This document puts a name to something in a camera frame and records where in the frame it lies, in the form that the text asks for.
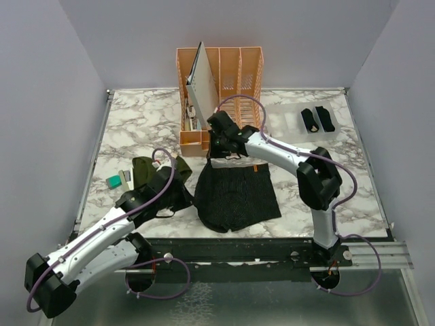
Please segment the black patterned boxer underwear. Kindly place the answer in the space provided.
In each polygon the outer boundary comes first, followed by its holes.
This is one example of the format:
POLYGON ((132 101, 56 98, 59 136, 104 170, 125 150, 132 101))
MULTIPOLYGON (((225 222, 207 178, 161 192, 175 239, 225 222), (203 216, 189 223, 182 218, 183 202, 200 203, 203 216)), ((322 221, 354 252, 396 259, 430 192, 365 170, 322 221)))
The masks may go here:
POLYGON ((219 233, 281 217, 268 164, 215 168, 207 160, 193 205, 203 225, 219 233))

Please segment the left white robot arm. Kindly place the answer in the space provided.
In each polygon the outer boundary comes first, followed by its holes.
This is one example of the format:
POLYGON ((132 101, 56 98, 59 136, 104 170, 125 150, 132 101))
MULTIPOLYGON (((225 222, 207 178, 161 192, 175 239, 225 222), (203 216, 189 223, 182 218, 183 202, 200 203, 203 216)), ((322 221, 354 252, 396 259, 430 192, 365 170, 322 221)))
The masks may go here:
POLYGON ((54 318, 102 276, 160 262, 136 230, 160 211, 176 213, 192 206, 193 197, 185 186, 191 174, 188 167, 155 168, 149 181, 124 192, 106 215, 75 240, 46 256, 36 253, 28 258, 27 311, 54 318))

